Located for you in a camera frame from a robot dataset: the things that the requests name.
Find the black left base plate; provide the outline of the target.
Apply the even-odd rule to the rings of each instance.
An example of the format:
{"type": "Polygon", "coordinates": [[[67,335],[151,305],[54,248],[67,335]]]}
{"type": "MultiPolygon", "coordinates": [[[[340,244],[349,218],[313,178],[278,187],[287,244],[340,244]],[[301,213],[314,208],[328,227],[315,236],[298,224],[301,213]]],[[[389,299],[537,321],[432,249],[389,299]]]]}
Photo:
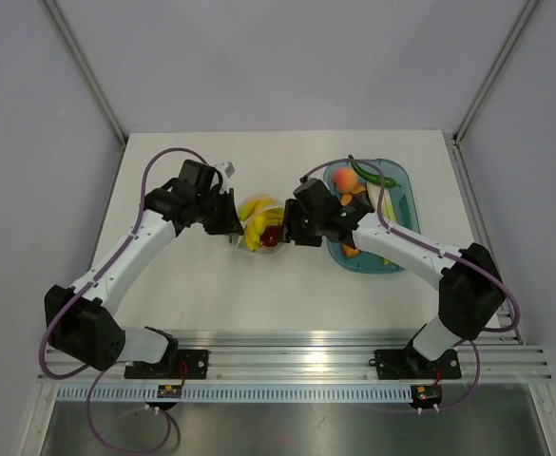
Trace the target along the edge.
{"type": "Polygon", "coordinates": [[[142,361],[125,367],[125,378],[134,380],[203,380],[209,365],[208,350],[176,349],[156,364],[142,361]]]}

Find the green chili pepper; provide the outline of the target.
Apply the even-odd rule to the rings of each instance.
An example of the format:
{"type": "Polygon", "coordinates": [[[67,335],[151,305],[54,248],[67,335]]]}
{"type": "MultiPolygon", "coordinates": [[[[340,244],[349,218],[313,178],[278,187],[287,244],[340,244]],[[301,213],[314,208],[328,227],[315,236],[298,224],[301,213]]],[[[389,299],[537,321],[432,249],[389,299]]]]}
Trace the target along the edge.
{"type": "Polygon", "coordinates": [[[352,155],[348,156],[348,160],[350,162],[351,167],[356,172],[356,174],[366,182],[372,183],[377,186],[382,186],[388,189],[394,188],[398,185],[398,183],[393,178],[386,177],[382,174],[374,174],[366,170],[358,163],[358,161],[352,155]]]}

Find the left aluminium frame post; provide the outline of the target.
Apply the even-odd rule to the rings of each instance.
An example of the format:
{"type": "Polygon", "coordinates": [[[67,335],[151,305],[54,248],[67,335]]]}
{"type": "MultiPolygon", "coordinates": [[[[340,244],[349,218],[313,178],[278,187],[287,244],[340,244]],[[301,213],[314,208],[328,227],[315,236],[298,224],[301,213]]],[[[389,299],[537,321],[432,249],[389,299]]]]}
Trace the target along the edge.
{"type": "Polygon", "coordinates": [[[125,149],[127,144],[127,134],[125,133],[125,130],[123,129],[107,96],[105,95],[105,91],[99,83],[96,74],[85,55],[85,52],[79,43],[76,33],[74,32],[72,25],[69,23],[67,16],[60,5],[60,2],[54,0],[41,0],[40,5],[48,15],[50,23],[55,28],[69,58],[77,68],[84,85],[94,100],[94,103],[99,109],[113,136],[120,147],[125,149]]]}

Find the right aluminium frame post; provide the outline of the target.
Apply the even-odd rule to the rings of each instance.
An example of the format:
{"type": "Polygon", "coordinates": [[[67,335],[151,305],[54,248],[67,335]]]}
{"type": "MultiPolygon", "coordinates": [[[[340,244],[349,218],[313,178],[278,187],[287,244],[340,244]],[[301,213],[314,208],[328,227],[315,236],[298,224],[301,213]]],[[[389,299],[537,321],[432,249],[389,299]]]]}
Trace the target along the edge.
{"type": "Polygon", "coordinates": [[[458,148],[463,144],[464,139],[470,132],[472,124],[488,101],[491,91],[498,83],[510,58],[529,27],[531,20],[542,4],[542,0],[526,0],[517,12],[508,29],[508,33],[489,65],[488,71],[483,77],[481,84],[476,89],[461,122],[452,134],[453,142],[458,148]]]}

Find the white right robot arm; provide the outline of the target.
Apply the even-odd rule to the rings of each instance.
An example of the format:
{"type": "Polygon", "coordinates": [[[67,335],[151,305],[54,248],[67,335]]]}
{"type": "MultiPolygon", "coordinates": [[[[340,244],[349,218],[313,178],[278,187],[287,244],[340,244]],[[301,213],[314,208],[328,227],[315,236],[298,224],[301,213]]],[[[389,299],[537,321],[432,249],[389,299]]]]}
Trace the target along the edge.
{"type": "Polygon", "coordinates": [[[421,236],[383,216],[385,191],[371,185],[367,196],[347,205],[317,179],[303,182],[285,203],[286,242],[318,247],[324,240],[385,257],[438,292],[437,315],[402,349],[375,351],[371,365],[381,380],[458,379],[455,346],[484,332],[506,299],[505,286],[489,251],[421,236]]]}

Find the teal plastic tray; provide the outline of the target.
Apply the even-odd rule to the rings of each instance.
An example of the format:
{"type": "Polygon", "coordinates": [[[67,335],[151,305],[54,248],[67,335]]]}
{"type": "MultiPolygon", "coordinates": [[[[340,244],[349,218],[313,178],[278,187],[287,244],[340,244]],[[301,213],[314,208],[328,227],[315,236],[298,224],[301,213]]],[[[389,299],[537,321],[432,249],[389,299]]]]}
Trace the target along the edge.
{"type": "MultiPolygon", "coordinates": [[[[419,222],[412,194],[412,186],[406,170],[397,162],[388,159],[362,159],[358,163],[366,170],[379,174],[379,168],[386,177],[393,178],[398,185],[388,189],[391,195],[397,223],[409,230],[420,232],[419,222]]],[[[332,259],[342,268],[354,273],[380,275],[402,271],[402,268],[381,256],[361,252],[358,256],[346,258],[339,243],[325,242],[332,259]]]]}

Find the yellow green corn cob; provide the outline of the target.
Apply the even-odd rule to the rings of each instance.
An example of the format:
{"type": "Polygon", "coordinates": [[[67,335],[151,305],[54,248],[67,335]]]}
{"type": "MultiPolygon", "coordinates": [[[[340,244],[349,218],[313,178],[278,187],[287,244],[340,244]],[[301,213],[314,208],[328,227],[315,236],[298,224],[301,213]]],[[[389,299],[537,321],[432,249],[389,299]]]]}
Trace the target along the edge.
{"type": "Polygon", "coordinates": [[[380,192],[383,192],[383,197],[380,205],[381,214],[385,219],[389,220],[390,222],[397,223],[397,217],[393,208],[393,203],[392,203],[389,190],[387,188],[380,187],[379,185],[373,184],[371,182],[368,182],[366,184],[366,188],[367,188],[368,199],[371,202],[374,210],[377,210],[377,208],[379,207],[378,201],[379,201],[380,192]]]}

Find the orange carrot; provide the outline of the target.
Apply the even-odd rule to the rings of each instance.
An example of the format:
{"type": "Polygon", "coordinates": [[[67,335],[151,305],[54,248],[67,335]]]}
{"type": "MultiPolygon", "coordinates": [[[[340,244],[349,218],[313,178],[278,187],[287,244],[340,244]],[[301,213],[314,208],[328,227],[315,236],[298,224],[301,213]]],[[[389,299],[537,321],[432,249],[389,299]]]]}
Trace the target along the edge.
{"type": "Polygon", "coordinates": [[[359,249],[351,247],[347,244],[342,244],[341,245],[341,250],[342,250],[343,255],[346,258],[357,257],[361,253],[361,251],[359,249]]]}

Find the aluminium frame post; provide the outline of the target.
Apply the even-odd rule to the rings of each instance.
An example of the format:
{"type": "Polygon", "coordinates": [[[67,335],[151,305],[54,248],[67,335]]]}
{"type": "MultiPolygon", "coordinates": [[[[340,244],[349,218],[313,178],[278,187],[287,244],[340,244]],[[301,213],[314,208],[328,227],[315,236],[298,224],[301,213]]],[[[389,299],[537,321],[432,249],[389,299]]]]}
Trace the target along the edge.
{"type": "Polygon", "coordinates": [[[99,109],[113,136],[120,147],[125,149],[127,144],[127,134],[125,133],[125,130],[123,129],[107,96],[105,95],[105,91],[99,83],[96,74],[85,55],[85,52],[79,43],[76,33],[74,32],[72,25],[69,23],[67,16],[60,5],[60,2],[54,0],[41,0],[40,5],[48,15],[50,23],[55,28],[69,58],[77,68],[84,85],[94,100],[94,103],[99,109]]]}
{"type": "Polygon", "coordinates": [[[458,148],[463,144],[464,139],[470,132],[472,124],[488,101],[491,91],[498,83],[510,58],[529,27],[531,20],[542,4],[542,0],[526,0],[517,12],[508,29],[508,33],[489,65],[488,71],[483,77],[481,84],[476,89],[461,122],[452,134],[453,142],[458,148]]]}

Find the aluminium mounting rail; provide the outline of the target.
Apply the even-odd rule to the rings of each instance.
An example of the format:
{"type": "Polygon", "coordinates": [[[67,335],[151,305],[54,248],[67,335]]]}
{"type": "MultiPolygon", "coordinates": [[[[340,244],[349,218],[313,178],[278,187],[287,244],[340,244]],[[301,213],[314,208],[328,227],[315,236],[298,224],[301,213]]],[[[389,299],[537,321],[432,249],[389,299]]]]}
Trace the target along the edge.
{"type": "MultiPolygon", "coordinates": [[[[174,331],[184,349],[209,352],[209,384],[329,383],[377,380],[369,362],[378,349],[399,349],[411,335],[393,331],[211,332],[174,331]]],[[[544,350],[524,345],[513,332],[483,334],[473,347],[458,347],[463,382],[472,380],[479,358],[484,384],[552,380],[544,350]]]]}

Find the red apple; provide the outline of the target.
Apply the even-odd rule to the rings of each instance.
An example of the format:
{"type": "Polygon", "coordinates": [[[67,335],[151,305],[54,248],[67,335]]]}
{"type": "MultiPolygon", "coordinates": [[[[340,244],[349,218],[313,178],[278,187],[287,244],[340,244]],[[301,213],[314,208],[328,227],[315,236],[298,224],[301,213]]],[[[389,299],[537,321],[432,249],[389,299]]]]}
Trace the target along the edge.
{"type": "Polygon", "coordinates": [[[265,248],[277,246],[281,242],[282,228],[280,225],[268,226],[259,239],[259,244],[265,248]]]}

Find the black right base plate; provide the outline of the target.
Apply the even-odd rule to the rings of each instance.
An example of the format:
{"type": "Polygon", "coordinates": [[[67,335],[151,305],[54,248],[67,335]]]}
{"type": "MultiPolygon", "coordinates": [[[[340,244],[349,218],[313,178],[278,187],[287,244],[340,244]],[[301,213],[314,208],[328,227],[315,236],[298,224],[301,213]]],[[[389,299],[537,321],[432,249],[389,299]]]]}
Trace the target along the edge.
{"type": "Polygon", "coordinates": [[[375,368],[379,380],[458,380],[462,378],[457,352],[445,351],[430,361],[409,349],[374,351],[368,365],[375,368]]]}

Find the orange peach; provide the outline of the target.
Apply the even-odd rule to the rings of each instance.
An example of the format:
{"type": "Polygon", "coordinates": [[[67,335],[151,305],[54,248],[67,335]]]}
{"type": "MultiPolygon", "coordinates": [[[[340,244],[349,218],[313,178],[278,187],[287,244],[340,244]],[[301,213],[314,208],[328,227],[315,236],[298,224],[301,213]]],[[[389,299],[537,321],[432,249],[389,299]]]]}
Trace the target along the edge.
{"type": "Polygon", "coordinates": [[[352,193],[358,185],[358,175],[351,167],[339,167],[332,173],[331,181],[338,193],[352,193]]]}

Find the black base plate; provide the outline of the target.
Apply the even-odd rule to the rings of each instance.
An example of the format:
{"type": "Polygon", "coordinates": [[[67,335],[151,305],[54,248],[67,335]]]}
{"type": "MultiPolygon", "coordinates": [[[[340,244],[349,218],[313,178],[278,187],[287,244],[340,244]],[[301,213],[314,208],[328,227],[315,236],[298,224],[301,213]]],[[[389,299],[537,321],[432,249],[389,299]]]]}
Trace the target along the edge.
{"type": "Polygon", "coordinates": [[[208,350],[176,349],[156,364],[142,361],[125,367],[125,378],[134,380],[203,380],[209,365],[208,350]]]}
{"type": "Polygon", "coordinates": [[[368,365],[375,368],[379,380],[458,380],[462,378],[457,352],[445,351],[430,361],[409,349],[374,351],[368,365]]]}

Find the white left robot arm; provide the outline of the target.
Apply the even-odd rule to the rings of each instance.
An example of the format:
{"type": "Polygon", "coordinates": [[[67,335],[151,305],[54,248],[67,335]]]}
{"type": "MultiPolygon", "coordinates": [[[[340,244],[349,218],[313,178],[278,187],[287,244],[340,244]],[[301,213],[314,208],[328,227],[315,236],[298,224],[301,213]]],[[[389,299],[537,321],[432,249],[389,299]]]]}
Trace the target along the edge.
{"type": "Polygon", "coordinates": [[[152,191],[143,190],[139,212],[120,243],[68,287],[45,296],[47,329],[41,347],[52,347],[106,371],[129,363],[159,378],[179,366],[178,341],[158,329],[122,328],[115,320],[125,295],[150,262],[194,224],[210,236],[240,235],[229,161],[211,166],[187,160],[180,174],[152,191]]]}

